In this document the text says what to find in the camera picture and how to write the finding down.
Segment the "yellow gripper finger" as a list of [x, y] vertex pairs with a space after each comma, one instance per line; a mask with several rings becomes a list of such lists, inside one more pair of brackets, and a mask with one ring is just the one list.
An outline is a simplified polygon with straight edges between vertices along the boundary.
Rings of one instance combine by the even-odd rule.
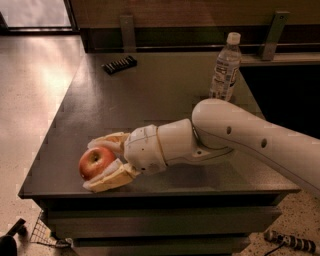
[[131, 164], [123, 164], [119, 158], [114, 160], [101, 174], [83, 183], [91, 192], [103, 192], [131, 183], [140, 172]]
[[114, 153], [122, 154], [124, 152], [124, 142], [129, 137], [129, 133], [116, 132], [91, 140], [87, 148], [105, 147]]

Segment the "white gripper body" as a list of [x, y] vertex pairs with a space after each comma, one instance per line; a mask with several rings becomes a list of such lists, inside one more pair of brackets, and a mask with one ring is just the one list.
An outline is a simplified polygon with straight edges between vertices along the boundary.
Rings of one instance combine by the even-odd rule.
[[135, 129], [124, 143], [124, 158], [137, 171], [153, 175], [166, 170], [157, 127], [149, 125]]

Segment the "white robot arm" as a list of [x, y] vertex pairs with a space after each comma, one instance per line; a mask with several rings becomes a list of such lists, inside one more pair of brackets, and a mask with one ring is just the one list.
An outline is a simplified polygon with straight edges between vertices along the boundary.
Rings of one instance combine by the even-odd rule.
[[117, 132], [88, 143], [79, 161], [83, 187], [102, 192], [171, 165], [209, 165], [245, 152], [314, 195], [320, 193], [320, 142], [269, 123], [219, 99], [206, 99], [191, 119]]

